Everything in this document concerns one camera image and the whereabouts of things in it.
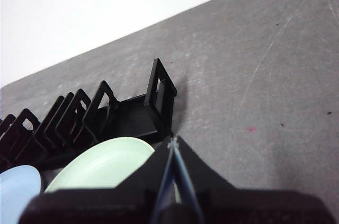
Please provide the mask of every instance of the black plastic part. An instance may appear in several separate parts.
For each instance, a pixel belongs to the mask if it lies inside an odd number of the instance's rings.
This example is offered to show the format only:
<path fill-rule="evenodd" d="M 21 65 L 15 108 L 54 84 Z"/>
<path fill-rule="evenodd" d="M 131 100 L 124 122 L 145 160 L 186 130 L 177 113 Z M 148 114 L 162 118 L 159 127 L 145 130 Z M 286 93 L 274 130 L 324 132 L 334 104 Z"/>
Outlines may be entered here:
<path fill-rule="evenodd" d="M 100 107 L 104 94 L 109 103 Z M 92 101 L 82 89 L 75 95 L 59 96 L 41 124 L 29 110 L 24 110 L 19 120 L 9 115 L 0 124 L 0 172 L 19 164 L 33 165 L 40 171 L 60 168 L 89 147 L 116 137 L 161 141 L 173 135 L 175 96 L 171 79 L 155 59 L 147 93 L 141 96 L 119 102 L 102 81 Z M 32 130 L 24 128 L 23 117 L 33 123 Z"/>
<path fill-rule="evenodd" d="M 50 141 L 47 137 L 45 137 L 44 130 L 46 129 L 47 125 L 50 123 L 50 121 L 54 117 L 55 113 L 59 109 L 59 107 L 62 104 L 62 102 L 64 101 L 64 99 L 65 98 L 63 96 L 59 96 L 56 99 L 52 108 L 49 110 L 49 112 L 46 115 L 46 117 L 44 118 L 44 120 L 41 122 L 39 127 L 34 132 L 34 137 L 35 137 L 36 141 L 39 142 L 40 144 L 42 144 L 46 148 L 46 150 L 49 151 L 49 152 L 56 149 L 57 146 L 52 141 Z"/>
<path fill-rule="evenodd" d="M 13 121 L 14 116 L 10 116 L 1 124 L 4 127 Z M 27 129 L 23 124 L 28 120 L 32 125 L 32 130 Z M 46 156 L 46 149 L 35 141 L 33 131 L 40 125 L 38 119 L 29 111 L 24 109 L 18 117 L 8 127 L 0 140 L 0 155 L 6 159 L 10 166 L 21 165 L 26 161 L 23 156 L 29 155 L 27 161 L 32 162 Z"/>
<path fill-rule="evenodd" d="M 109 103 L 99 108 L 106 94 Z M 83 118 L 85 128 L 98 141 L 131 136 L 149 143 L 173 135 L 172 114 L 176 89 L 159 59 L 155 59 L 147 93 L 117 101 L 105 81 L 100 83 Z"/>
<path fill-rule="evenodd" d="M 60 151 L 60 149 L 67 147 L 66 141 L 56 133 L 56 125 L 60 121 L 62 115 L 65 113 L 73 97 L 74 97 L 73 93 L 68 93 L 66 95 L 65 99 L 59 106 L 57 112 L 54 114 L 53 118 L 51 119 L 51 121 L 48 123 L 44 130 L 44 136 L 48 138 L 56 146 L 54 150 Z"/>
<path fill-rule="evenodd" d="M 91 100 L 82 89 L 79 89 L 56 126 L 57 135 L 63 138 L 70 148 L 80 153 L 97 143 L 83 127 L 82 119 L 86 109 L 82 102 L 87 108 Z"/>
<path fill-rule="evenodd" d="M 236 189 L 211 170 L 184 140 L 178 138 L 177 142 L 206 223 L 335 223 L 315 196 Z M 114 189 L 60 190 L 34 198 L 20 224 L 149 223 L 170 143 L 170 139 L 164 140 L 144 165 Z M 159 223 L 184 220 L 196 223 L 195 212 L 187 205 L 170 205 L 158 217 Z"/>

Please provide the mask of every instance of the red speck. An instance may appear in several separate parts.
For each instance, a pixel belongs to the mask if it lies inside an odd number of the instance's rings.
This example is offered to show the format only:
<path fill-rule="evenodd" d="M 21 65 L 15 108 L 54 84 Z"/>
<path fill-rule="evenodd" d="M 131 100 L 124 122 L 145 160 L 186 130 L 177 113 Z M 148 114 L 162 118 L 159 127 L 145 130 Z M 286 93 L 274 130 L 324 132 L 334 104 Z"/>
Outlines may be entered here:
<path fill-rule="evenodd" d="M 247 128 L 247 131 L 248 131 L 249 133 L 254 133 L 254 132 L 256 131 L 256 127 L 248 127 L 248 128 Z"/>

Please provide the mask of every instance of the gray table surface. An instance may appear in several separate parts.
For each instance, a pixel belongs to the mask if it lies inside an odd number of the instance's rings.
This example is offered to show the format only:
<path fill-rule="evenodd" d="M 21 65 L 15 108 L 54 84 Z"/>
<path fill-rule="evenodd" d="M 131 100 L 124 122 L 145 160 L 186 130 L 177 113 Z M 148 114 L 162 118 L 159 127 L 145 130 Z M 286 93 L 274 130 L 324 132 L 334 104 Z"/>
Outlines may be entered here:
<path fill-rule="evenodd" d="M 339 0 L 209 1 L 3 87 L 1 117 L 42 119 L 104 79 L 119 100 L 143 94 L 156 57 L 178 90 L 173 131 L 207 164 L 316 194 L 339 220 Z"/>

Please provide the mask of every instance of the light green plastic dish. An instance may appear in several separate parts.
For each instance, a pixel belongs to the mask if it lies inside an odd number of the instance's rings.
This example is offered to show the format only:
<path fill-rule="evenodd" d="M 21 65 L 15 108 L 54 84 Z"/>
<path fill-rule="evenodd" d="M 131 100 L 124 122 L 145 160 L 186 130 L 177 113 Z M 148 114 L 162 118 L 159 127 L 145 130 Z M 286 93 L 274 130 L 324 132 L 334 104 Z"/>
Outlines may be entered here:
<path fill-rule="evenodd" d="M 45 192 L 59 189 L 114 188 L 145 163 L 153 152 L 152 146 L 138 138 L 107 140 L 70 162 Z"/>

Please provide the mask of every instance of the white wall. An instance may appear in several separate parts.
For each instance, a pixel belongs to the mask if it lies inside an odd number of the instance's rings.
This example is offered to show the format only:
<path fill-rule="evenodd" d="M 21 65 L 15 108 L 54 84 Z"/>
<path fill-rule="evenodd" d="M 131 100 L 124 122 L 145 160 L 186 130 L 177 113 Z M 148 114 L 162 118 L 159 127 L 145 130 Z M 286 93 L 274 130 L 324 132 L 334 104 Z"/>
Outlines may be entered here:
<path fill-rule="evenodd" d="M 208 0 L 1 0 L 1 87 Z"/>

